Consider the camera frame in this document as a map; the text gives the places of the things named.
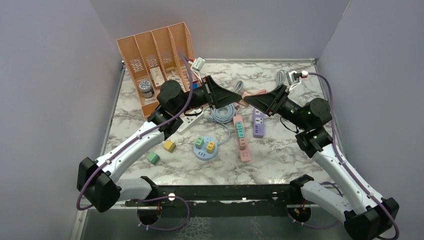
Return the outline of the teal usb charger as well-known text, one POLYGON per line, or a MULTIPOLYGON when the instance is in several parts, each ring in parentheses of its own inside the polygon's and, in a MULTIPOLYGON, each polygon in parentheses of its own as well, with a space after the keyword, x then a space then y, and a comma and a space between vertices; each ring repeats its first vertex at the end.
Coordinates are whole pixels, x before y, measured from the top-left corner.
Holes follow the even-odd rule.
POLYGON ((236 128, 237 131, 243 130, 243 124, 242 124, 242 122, 241 121, 236 121, 235 122, 235 128, 236 128))
POLYGON ((238 139, 242 139, 242 138, 244 138, 244 137, 245 137, 245 132, 244 132, 244 130, 243 130, 243 129, 237 129, 237 130, 236 130, 236 133, 237 133, 237 138, 238 138, 238 139))

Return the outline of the yellow usb charger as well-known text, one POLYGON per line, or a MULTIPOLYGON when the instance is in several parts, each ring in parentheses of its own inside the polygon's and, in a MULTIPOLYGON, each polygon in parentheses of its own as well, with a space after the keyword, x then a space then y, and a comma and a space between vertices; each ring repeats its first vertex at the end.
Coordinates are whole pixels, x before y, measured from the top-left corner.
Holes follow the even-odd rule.
POLYGON ((206 146, 206 152, 208 154, 212 154, 215 150, 215 147, 216 147, 216 143, 214 141, 209 141, 206 146))

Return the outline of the green usb charger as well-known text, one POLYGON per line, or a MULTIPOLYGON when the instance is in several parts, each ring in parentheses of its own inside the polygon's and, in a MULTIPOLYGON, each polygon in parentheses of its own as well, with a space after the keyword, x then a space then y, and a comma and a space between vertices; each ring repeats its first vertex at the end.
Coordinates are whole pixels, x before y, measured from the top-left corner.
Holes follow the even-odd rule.
POLYGON ((202 149, 203 145, 204 145, 204 138, 202 136, 199 136, 194 143, 195 147, 197 149, 202 149))

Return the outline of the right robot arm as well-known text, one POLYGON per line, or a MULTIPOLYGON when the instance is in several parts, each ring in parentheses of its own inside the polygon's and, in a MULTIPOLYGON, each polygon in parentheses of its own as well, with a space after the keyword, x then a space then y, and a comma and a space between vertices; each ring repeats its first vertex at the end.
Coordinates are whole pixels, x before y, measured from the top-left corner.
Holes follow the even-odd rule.
POLYGON ((343 223, 353 240, 373 240, 395 226, 399 204, 383 197, 368 184, 339 152, 334 137, 325 129, 332 120, 329 102, 314 98, 300 106, 289 98, 285 85, 271 92, 243 97, 262 113, 280 115, 301 131, 295 136, 299 148, 320 165, 343 193, 336 194, 310 176, 293 180, 289 199, 300 204, 313 202, 343 223))

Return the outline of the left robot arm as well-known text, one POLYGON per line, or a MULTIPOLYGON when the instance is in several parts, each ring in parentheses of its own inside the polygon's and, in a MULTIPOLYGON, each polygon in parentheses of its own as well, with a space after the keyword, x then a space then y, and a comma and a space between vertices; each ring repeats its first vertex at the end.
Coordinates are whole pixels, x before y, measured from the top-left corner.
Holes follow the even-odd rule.
POLYGON ((79 163, 76 187, 79 191, 76 208, 80 211, 94 207, 100 213, 116 202, 128 200, 126 189, 118 184, 123 173, 142 155, 172 136, 182 125, 181 114, 187 109, 208 105, 222 108, 239 102, 242 96, 219 86, 208 75, 205 83, 184 92, 176 80, 165 81, 156 99, 159 105, 142 126, 112 151, 92 160, 86 157, 79 163))

